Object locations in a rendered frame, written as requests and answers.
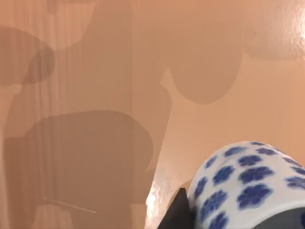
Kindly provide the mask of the salmon-coloured box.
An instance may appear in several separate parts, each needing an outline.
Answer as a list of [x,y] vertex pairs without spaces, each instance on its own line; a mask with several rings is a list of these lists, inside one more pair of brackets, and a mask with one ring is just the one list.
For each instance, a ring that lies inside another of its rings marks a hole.
[[0,229],[159,229],[243,141],[305,166],[305,0],[0,0]]

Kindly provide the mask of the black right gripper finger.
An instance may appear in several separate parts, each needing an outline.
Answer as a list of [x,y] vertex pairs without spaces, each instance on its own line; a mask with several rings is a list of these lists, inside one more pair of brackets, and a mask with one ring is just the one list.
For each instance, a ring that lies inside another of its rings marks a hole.
[[192,217],[186,189],[180,188],[166,211],[159,229],[192,229]]

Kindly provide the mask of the white cup with blue flowers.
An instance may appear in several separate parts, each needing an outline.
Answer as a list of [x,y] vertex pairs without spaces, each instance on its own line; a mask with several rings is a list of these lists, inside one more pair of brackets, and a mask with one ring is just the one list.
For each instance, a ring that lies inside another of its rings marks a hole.
[[268,144],[218,149],[187,197],[194,229],[305,229],[305,166]]

